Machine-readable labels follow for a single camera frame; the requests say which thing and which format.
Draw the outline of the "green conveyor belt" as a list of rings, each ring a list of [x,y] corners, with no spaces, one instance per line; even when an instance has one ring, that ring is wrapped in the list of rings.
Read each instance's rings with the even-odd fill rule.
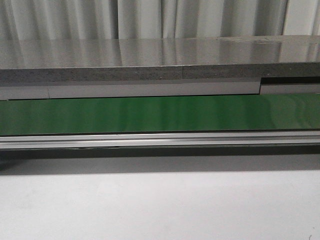
[[[308,130],[317,93],[3,100],[2,136]]]

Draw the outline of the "grey stone counter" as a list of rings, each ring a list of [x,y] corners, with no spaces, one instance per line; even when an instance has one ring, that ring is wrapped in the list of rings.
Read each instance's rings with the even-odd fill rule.
[[[318,36],[0,43],[2,100],[319,91]]]

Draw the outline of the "white curtain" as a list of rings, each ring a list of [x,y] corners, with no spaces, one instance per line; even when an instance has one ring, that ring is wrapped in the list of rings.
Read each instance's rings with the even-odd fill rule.
[[[318,35],[317,0],[3,0],[2,40]]]

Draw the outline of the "aluminium conveyor frame rail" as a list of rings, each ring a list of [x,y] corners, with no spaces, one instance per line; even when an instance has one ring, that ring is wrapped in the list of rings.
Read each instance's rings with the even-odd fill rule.
[[[319,130],[145,132],[2,136],[0,162],[143,156],[318,154]]]

